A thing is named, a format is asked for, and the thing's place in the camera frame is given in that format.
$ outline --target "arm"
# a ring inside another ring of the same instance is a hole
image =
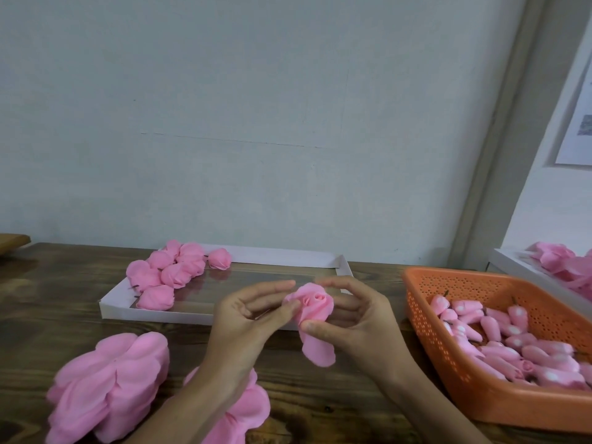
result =
[[[199,371],[126,443],[201,442],[241,397],[267,339],[300,308],[299,301],[281,305],[294,285],[294,281],[257,283],[222,299],[214,310]],[[273,308],[276,310],[263,314]]]
[[[317,283],[345,288],[353,296],[334,298],[336,310],[328,322],[303,321],[301,327],[306,333],[350,354],[425,442],[490,442],[415,363],[387,298],[349,276],[329,277]]]

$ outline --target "qr code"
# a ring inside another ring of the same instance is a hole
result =
[[[578,135],[592,135],[592,115],[584,115]]]

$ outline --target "orange plastic basket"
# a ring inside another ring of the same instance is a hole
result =
[[[464,415],[497,424],[592,433],[592,393],[518,385],[483,372],[461,351],[429,302],[448,290],[448,300],[471,299],[506,311],[514,297],[528,310],[531,333],[572,344],[588,354],[578,354],[580,361],[591,359],[592,323],[536,285],[510,276],[415,267],[405,270],[403,280],[411,324]]]

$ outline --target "hand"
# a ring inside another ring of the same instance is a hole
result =
[[[256,283],[218,302],[205,358],[191,381],[217,380],[224,385],[229,405],[238,400],[267,339],[300,308],[298,300],[281,305],[294,285],[294,281]]]
[[[392,380],[413,358],[405,345],[389,300],[350,276],[316,280],[325,287],[345,288],[353,296],[333,297],[333,314],[323,321],[303,321],[309,335],[348,353],[375,382]]]

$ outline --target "person's right hand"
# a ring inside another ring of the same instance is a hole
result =
[[[307,320],[304,332],[348,353],[375,382],[396,378],[414,361],[405,345],[389,300],[350,276],[315,281],[323,287],[344,288],[353,296],[335,296],[327,322]]]

